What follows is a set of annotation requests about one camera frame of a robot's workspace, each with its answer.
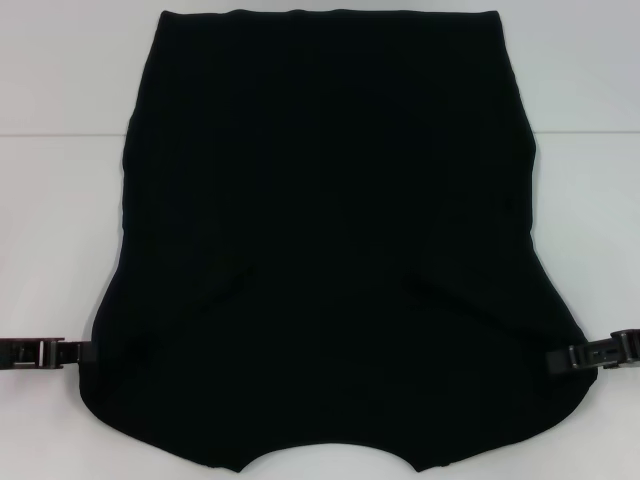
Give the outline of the black t-shirt with white lettering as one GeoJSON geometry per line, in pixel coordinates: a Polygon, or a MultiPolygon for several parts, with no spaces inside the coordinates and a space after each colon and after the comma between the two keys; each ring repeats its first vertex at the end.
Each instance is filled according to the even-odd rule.
{"type": "Polygon", "coordinates": [[[569,416],[593,371],[533,246],[496,12],[164,12],[80,395],[211,467],[354,444],[423,471],[569,416]]]}

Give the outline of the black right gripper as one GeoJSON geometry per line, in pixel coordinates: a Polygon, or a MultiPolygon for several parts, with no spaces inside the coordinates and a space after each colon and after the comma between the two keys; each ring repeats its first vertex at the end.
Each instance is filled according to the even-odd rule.
{"type": "Polygon", "coordinates": [[[640,362],[640,329],[620,330],[609,339],[570,346],[546,353],[550,375],[574,370],[615,369],[640,362]]]}

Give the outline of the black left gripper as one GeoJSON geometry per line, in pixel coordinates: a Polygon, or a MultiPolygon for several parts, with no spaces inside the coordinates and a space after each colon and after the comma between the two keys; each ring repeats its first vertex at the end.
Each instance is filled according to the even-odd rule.
{"type": "MultiPolygon", "coordinates": [[[[0,338],[0,371],[58,369],[58,346],[63,338],[0,338]]],[[[97,360],[90,341],[62,343],[62,364],[86,364],[97,360]]]]}

